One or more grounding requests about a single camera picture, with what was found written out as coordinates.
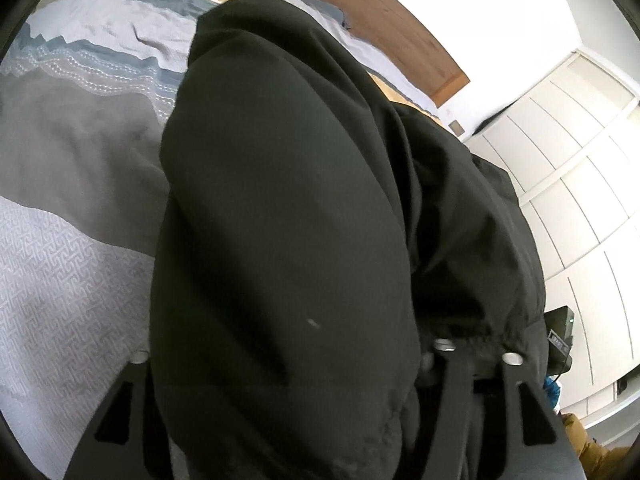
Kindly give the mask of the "wooden headboard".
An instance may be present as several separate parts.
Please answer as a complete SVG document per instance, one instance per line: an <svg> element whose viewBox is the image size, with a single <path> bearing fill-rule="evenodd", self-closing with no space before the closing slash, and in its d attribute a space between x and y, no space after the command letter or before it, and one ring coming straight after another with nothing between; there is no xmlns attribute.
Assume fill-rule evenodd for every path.
<svg viewBox="0 0 640 480"><path fill-rule="evenodd" d="M356 36L382 50L437 106L444 105L469 77L398 0L323 0L346 14Z"/></svg>

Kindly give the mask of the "black puffy jacket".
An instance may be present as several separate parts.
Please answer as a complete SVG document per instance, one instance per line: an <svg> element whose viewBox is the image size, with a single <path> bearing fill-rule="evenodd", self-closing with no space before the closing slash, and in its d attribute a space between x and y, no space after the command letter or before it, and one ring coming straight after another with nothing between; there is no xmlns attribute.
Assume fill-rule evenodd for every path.
<svg viewBox="0 0 640 480"><path fill-rule="evenodd" d="M435 338L547 368L544 274L509 176L384 96L310 15L198 20L160 146L160 411L197 479L417 479Z"/></svg>

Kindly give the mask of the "white wardrobe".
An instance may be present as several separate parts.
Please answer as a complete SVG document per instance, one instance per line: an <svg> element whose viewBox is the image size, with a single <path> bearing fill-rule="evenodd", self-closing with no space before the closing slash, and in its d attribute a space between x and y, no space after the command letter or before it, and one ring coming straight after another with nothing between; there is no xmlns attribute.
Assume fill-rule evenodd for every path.
<svg viewBox="0 0 640 480"><path fill-rule="evenodd" d="M602 424L639 395L639 90L578 51L466 144L512 180L547 309L574 312L560 408Z"/></svg>

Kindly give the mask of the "striped bed cover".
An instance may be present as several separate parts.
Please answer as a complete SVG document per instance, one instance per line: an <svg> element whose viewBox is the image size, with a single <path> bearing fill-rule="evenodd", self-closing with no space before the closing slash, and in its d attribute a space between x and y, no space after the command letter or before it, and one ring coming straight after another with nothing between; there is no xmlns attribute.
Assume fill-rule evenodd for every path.
<svg viewBox="0 0 640 480"><path fill-rule="evenodd" d="M1 64L1 411L64 476L120 371L148 348L168 184L160 139L198 17L227 0L56 0ZM317 0L311 15L392 101L435 102Z"/></svg>

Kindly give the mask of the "wall light switch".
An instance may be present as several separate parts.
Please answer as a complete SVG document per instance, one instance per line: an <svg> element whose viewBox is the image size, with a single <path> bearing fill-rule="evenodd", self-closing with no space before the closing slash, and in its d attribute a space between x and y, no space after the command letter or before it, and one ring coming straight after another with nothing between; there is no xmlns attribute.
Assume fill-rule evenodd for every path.
<svg viewBox="0 0 640 480"><path fill-rule="evenodd" d="M452 122L450 122L449 124L449 129L456 135L456 136L462 136L462 134L464 133L464 129L462 128L462 125L459 124L459 122L457 120L453 120Z"/></svg>

